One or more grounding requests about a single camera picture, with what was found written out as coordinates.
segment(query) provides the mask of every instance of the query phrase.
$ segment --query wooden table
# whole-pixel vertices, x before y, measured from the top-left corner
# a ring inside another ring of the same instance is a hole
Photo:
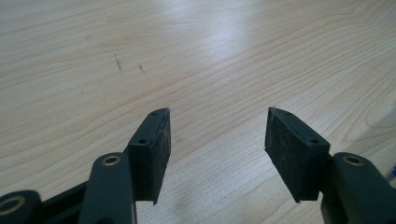
[[[294,113],[383,175],[396,162],[393,0],[0,3],[0,194],[43,200],[171,108],[172,155],[140,223],[322,223],[264,151]]]

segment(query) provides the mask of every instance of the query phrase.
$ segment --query small hole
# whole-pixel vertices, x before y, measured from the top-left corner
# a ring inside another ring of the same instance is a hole
[[[356,166],[363,166],[364,162],[361,159],[358,159],[356,157],[352,156],[345,156],[343,158],[344,161],[346,161],[349,164],[356,165]]]
[[[25,203],[25,198],[22,196],[15,196],[0,203],[0,216],[8,215],[17,211]]]
[[[121,161],[121,158],[118,156],[109,156],[102,160],[102,164],[106,166],[117,164]]]
[[[138,143],[140,144],[146,144],[148,140],[146,139],[140,139]]]
[[[96,222],[96,224],[113,224],[113,218],[111,217],[104,217]]]
[[[312,144],[317,144],[319,141],[317,139],[309,139],[309,142]]]

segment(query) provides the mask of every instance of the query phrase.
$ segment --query light wooden surface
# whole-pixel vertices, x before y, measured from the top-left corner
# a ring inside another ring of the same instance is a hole
[[[48,199],[171,108],[172,155],[140,223],[322,223],[264,151],[267,108],[396,162],[393,0],[0,2],[0,194]]]

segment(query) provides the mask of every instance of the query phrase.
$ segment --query wood grain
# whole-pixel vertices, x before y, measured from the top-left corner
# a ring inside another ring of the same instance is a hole
[[[264,152],[267,108],[396,162],[396,2],[0,1],[0,194],[48,199],[169,106],[172,155],[140,223],[322,223]]]

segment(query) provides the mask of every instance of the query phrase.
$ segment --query screw hole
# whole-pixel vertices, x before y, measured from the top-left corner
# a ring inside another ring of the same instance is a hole
[[[140,139],[138,143],[140,144],[146,144],[148,142],[148,140],[146,139]]]
[[[309,139],[309,142],[312,143],[312,144],[319,143],[319,141],[317,139],[313,139],[313,138]]]
[[[352,156],[345,156],[343,157],[343,160],[351,165],[356,165],[356,166],[364,165],[364,162],[361,159]]]
[[[121,161],[121,158],[118,156],[109,156],[102,160],[102,164],[106,166],[117,164]]]
[[[17,211],[26,202],[22,196],[15,196],[0,203],[0,216],[8,215]]]

